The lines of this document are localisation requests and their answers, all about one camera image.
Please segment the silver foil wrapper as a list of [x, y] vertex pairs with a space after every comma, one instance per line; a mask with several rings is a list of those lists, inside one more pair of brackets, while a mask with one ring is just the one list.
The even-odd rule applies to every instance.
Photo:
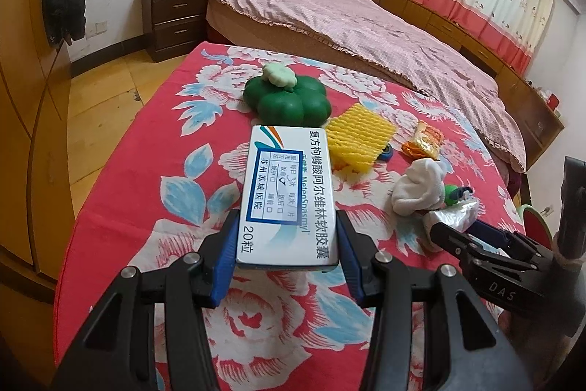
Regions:
[[455, 206], [431, 210], [423, 215], [422, 223], [427, 238], [432, 242], [431, 230], [437, 223], [452, 227], [458, 232], [465, 232], [478, 218], [480, 201], [476, 198], [462, 200]]

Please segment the white cloth sock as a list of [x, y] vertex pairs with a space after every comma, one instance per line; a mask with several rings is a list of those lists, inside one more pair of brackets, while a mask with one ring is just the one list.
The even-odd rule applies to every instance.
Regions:
[[391, 195], [393, 211], [409, 216], [421, 210], [440, 209], [445, 202], [444, 164], [430, 158], [411, 163], [397, 180]]

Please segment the orange snack packet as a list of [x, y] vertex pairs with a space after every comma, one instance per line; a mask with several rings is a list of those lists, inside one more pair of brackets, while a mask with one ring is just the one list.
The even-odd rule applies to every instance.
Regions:
[[439, 129], [419, 120], [412, 137], [401, 145], [401, 151], [413, 160], [430, 158], [438, 161], [443, 140], [444, 135]]

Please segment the yellow foam fruit net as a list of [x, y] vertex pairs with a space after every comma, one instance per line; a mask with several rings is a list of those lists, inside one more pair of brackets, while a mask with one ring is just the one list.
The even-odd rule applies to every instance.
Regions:
[[367, 173], [396, 131], [396, 126], [360, 103], [332, 118], [325, 128], [335, 168]]

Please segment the white medicine box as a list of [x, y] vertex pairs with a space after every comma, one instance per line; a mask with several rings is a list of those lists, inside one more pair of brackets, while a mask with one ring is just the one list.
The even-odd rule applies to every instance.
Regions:
[[332, 166], [323, 128], [252, 128], [236, 262], [284, 270], [337, 265]]

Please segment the red bin with green rim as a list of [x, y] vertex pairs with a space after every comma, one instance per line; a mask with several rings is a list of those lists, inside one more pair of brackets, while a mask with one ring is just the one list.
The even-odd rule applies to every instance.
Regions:
[[518, 208], [526, 235], [547, 249], [552, 249], [553, 235], [541, 213], [530, 204]]

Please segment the blue fidget spinner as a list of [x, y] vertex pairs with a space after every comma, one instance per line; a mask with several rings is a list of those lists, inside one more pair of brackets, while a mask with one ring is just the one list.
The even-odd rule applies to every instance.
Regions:
[[387, 144], [382, 152], [378, 155], [378, 161], [382, 161], [382, 162], [389, 162], [390, 159], [393, 156], [393, 149], [391, 147], [391, 144]]

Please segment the wooden corner shelf unit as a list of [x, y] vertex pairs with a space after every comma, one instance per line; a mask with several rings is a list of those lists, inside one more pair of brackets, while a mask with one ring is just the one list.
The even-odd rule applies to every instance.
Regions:
[[564, 129], [541, 95], [525, 82], [515, 83], [511, 92], [511, 115], [522, 132], [530, 169]]

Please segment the long wooden low cabinet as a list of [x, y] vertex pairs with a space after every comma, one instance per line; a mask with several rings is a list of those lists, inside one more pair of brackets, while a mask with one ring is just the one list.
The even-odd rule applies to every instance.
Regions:
[[426, 7], [412, 0], [371, 0], [379, 7], [402, 18], [444, 44], [456, 49], [471, 63], [474, 63], [484, 73], [487, 73], [498, 83], [498, 96], [501, 97], [507, 111], [512, 112], [516, 106], [515, 93], [519, 77], [493, 51], [475, 40], [457, 24], [448, 21], [442, 16], [433, 13]]

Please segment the wooden wardrobe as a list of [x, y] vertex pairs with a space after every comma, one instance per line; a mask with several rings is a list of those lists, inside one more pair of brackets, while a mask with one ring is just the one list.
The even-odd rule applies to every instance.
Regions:
[[42, 0], [1, 0], [1, 257], [53, 285], [74, 223], [67, 166], [67, 46]]

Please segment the green clover squishy toy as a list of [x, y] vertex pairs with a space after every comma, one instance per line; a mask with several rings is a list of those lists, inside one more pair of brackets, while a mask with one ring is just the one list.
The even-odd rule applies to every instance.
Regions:
[[326, 87], [283, 63], [267, 63], [260, 76], [247, 80], [242, 97], [271, 126], [321, 127], [332, 113]]

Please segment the pink checked bedspread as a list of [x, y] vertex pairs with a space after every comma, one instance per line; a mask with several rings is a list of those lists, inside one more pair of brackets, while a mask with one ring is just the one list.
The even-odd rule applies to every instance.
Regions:
[[459, 109], [493, 151], [518, 173], [526, 171], [519, 126], [495, 90], [477, 84], [463, 66], [440, 59], [416, 28], [371, 0], [218, 0], [238, 14], [327, 42], [369, 63], [393, 69], [416, 91]]

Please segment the dark wooden nightstand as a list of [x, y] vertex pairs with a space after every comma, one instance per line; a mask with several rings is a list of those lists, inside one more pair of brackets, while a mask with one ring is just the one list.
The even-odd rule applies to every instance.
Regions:
[[154, 63], [191, 52], [205, 40], [208, 0], [141, 0], [145, 49]]

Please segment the bed with brown frame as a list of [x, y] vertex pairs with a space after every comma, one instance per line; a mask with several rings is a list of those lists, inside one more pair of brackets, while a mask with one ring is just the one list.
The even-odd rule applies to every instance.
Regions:
[[[309, 34], [296, 32], [287, 27], [274, 26], [257, 22], [247, 16], [238, 14], [232, 8], [219, 3], [218, 0], [208, 0], [207, 15], [209, 24], [208, 39], [213, 43], [241, 45], [254, 49], [266, 49], [267, 51], [284, 52], [285, 54], [304, 56], [308, 59], [317, 59], [324, 63], [343, 66], [346, 69], [353, 69], [360, 73], [380, 78], [381, 80], [401, 84], [409, 89], [416, 90], [416, 86], [393, 69], [389, 70], [384, 66], [369, 63], [359, 56], [353, 56], [341, 49], [335, 49]], [[430, 47], [436, 48], [440, 59], [447, 60], [451, 66], [463, 66], [467, 73], [472, 75], [477, 84], [484, 84], [489, 90], [495, 90], [493, 97], [498, 98], [498, 87], [496, 82], [487, 73], [484, 73], [469, 60], [465, 59], [459, 52], [440, 42], [433, 36], [419, 28], [412, 28], [421, 34], [423, 41], [429, 41]], [[502, 160], [502, 154], [493, 151], [488, 140], [479, 133], [481, 140], [489, 149], [490, 155], [495, 161], [498, 172], [507, 185], [511, 195], [515, 195], [522, 185], [522, 174], [514, 171], [507, 161]]]

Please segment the white wall socket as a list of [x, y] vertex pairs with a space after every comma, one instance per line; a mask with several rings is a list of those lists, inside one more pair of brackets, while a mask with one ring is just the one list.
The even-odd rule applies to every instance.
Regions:
[[88, 25], [88, 28], [86, 29], [86, 37], [88, 39], [104, 34], [108, 29], [108, 22], [107, 21], [102, 21], [102, 22], [95, 22], [92, 24]]

